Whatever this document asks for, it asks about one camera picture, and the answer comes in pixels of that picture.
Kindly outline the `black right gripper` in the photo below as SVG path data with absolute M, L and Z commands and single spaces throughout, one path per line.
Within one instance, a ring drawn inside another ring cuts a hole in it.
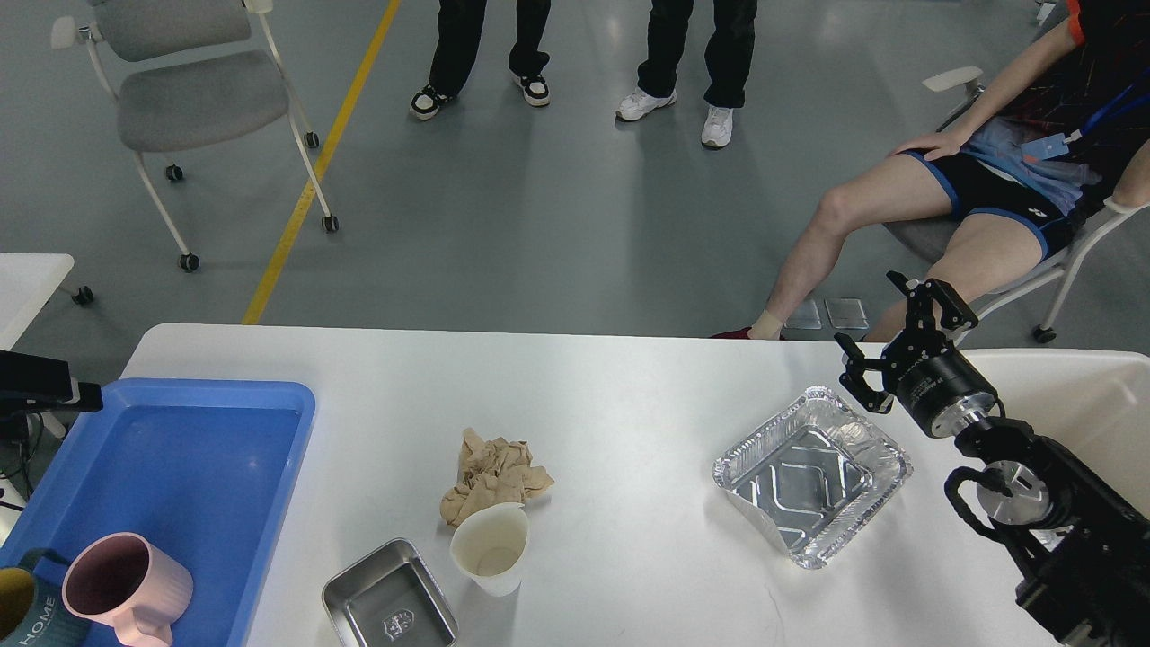
M 948 282 L 920 282 L 894 270 L 885 276 L 907 298 L 903 331 L 876 359 L 868 359 L 851 337 L 835 334 L 845 353 L 839 384 L 868 413 L 890 413 L 897 398 L 925 436 L 956 437 L 999 401 L 997 390 L 957 349 L 957 339 L 980 319 Z M 868 372 L 879 373 L 882 388 L 871 386 Z

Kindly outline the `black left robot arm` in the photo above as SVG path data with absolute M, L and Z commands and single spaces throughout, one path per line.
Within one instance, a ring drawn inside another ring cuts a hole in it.
M 68 363 L 57 359 L 1 352 L 1 434 L 26 437 L 26 415 L 53 411 L 95 413 L 103 408 L 102 388 L 75 382 Z

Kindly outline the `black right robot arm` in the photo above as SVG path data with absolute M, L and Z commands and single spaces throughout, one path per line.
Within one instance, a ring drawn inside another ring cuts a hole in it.
M 982 468 L 954 468 L 954 513 L 1006 549 L 1022 573 L 1015 601 L 1064 646 L 1147 646 L 1147 517 L 1055 439 L 1009 418 L 997 390 L 951 338 L 977 326 L 948 282 L 888 271 L 907 299 L 899 336 L 868 359 L 846 334 L 839 382 L 862 408 L 892 403 Z

